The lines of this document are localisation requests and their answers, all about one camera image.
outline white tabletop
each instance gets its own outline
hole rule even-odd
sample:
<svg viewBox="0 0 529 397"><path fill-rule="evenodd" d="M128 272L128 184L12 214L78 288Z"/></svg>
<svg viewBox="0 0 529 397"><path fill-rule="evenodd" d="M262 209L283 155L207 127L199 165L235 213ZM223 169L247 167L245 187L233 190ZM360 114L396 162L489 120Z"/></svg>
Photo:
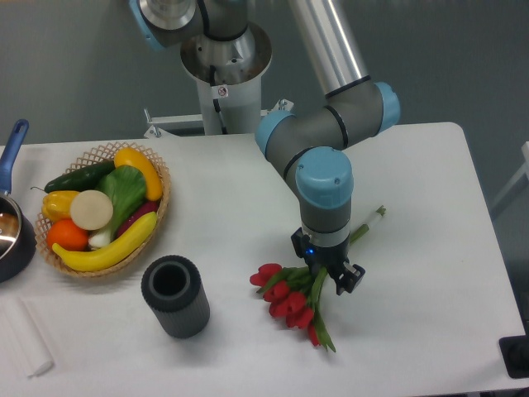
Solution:
<svg viewBox="0 0 529 397"><path fill-rule="evenodd" d="M27 379L0 340L1 396L380 397L529 385L508 377L498 347L523 326L455 124L397 126L346 151L353 224L381 204L388 214L350 251L366 269L362 285L338 297L329 281L323 291L336 354L274 321L248 282L265 262L303 265L290 242L300 226L297 200L253 136L138 141L171 173L161 232L130 268L105 280L69 278L37 254L0 285L0 303L25 300L55 359ZM32 222L44 194L30 187L97 144L22 147L12 197ZM188 340L167 336L141 296L146 267L171 254L198 267L212 309Z"/></svg>

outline saucepan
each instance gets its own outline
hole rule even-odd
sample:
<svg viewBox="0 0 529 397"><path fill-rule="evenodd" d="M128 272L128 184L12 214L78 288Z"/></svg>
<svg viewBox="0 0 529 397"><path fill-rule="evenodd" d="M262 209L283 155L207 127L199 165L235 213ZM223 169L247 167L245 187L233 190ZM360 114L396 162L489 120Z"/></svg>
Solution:
<svg viewBox="0 0 529 397"><path fill-rule="evenodd" d="M29 129L18 120L0 157L0 283L20 273L35 254L35 232L18 204L9 197L12 168Z"/></svg>

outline wicker basket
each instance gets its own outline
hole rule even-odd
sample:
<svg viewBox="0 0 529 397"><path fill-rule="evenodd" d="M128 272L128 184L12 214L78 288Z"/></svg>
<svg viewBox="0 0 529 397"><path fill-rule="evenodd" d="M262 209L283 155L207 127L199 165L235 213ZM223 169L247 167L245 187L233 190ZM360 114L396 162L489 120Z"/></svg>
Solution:
<svg viewBox="0 0 529 397"><path fill-rule="evenodd" d="M127 258L115 264L114 266L99 271L76 271L70 269L67 265L65 265L64 262L60 259L60 257L58 257L46 244L46 236L48 234L48 231L50 230L52 223L49 219L45 218L42 213L39 213L35 223L36 249L42 255L46 263L52 265L61 273L65 273L66 275L71 275L73 277L91 278L110 275L111 273L115 273L119 270L122 270L125 266L129 265L138 255L140 255L141 251L149 243L150 239L155 235L160 226L160 222L165 215L165 211L167 210L167 205L169 203L171 178L169 175L169 169L165 165L163 159L156 153L154 153L151 149L139 146L136 143L129 144L126 142L113 142L108 143L105 146L100 145L98 147L94 147L91 151L84 152L83 155L81 157L78 157L77 160L72 163L64 173L68 174L69 172L78 170L87 165L92 165L105 160L111 160L114 158L114 155L117 153L117 151L119 151L123 147L132 147L143 153L153 164L155 169L158 171L158 176L161 178L163 186L163 195L160 201L160 206L158 208L158 222L156 223L155 230Z"/></svg>

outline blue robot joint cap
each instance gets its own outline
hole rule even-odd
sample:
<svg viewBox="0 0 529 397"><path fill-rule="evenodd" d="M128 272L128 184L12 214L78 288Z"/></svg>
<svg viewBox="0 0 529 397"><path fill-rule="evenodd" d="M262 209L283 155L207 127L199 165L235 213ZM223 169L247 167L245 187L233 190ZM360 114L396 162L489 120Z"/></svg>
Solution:
<svg viewBox="0 0 529 397"><path fill-rule="evenodd" d="M339 208L353 193L353 170L349 158L331 147L315 147L301 156L296 185L303 199L322 209Z"/></svg>

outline white paper towel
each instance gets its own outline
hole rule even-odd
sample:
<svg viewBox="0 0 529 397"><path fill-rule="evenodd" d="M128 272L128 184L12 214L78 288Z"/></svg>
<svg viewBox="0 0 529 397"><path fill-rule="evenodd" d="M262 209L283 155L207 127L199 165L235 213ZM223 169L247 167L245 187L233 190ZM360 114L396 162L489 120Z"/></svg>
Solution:
<svg viewBox="0 0 529 397"><path fill-rule="evenodd" d="M21 299L10 299L3 305L4 314L11 326L14 351L26 375L43 374L53 366L53 358L30 312Z"/></svg>

